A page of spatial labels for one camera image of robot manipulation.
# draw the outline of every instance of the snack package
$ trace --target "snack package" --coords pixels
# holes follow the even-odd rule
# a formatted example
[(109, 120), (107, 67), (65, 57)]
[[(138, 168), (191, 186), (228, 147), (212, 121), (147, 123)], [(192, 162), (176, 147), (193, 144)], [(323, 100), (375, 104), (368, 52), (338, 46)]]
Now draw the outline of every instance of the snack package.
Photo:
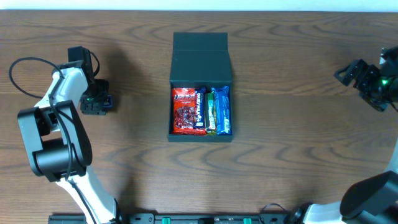
[(205, 93), (206, 88), (195, 90), (195, 125), (193, 128), (205, 128)]
[(229, 116), (229, 87), (211, 88), (214, 92), (215, 109), (217, 115), (217, 134), (232, 134)]
[(206, 94), (206, 132), (209, 135), (216, 134), (216, 110), (214, 107), (214, 93)]
[(204, 135), (206, 130), (195, 129), (195, 89), (175, 88), (172, 90), (174, 105), (173, 134)]

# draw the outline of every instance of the box lid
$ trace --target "box lid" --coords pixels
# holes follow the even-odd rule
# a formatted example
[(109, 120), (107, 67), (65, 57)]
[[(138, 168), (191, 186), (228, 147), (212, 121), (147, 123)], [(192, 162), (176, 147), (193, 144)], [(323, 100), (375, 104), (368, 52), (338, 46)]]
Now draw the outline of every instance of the box lid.
[(228, 34), (175, 32), (170, 82), (232, 82)]

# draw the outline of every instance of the dark green box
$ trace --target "dark green box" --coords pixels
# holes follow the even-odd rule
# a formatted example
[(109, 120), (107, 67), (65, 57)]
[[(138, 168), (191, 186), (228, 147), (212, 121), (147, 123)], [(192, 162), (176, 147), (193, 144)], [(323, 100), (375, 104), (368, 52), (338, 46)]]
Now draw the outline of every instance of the dark green box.
[[(192, 136), (172, 134), (174, 126), (173, 88), (229, 86), (231, 135)], [(233, 138), (232, 69), (228, 53), (227, 33), (174, 33), (170, 72), (170, 142), (231, 142)]]

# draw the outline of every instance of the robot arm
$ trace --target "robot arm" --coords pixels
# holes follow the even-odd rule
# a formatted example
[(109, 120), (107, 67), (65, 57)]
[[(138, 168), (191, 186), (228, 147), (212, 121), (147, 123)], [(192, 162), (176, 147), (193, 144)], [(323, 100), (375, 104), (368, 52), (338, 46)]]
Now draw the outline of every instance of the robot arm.
[[(45, 96), (33, 108), (21, 110), (18, 123), (34, 174), (64, 188), (84, 211), (87, 223), (116, 222), (116, 201), (90, 166), (91, 145), (76, 110), (79, 101), (82, 112), (88, 114), (105, 114), (111, 107), (107, 81), (94, 79), (87, 55), (90, 51), (83, 47), (68, 49), (70, 61), (54, 70)], [(42, 140), (55, 131), (61, 131), (62, 137)]]

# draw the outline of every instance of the red snack wrapper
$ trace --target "red snack wrapper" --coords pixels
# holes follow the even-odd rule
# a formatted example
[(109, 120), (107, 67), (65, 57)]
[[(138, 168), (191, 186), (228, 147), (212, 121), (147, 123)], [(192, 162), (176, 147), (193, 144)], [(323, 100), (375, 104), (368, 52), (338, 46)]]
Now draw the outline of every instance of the red snack wrapper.
[(175, 88), (172, 90), (174, 104), (173, 134), (205, 135), (205, 129), (195, 129), (195, 89)]

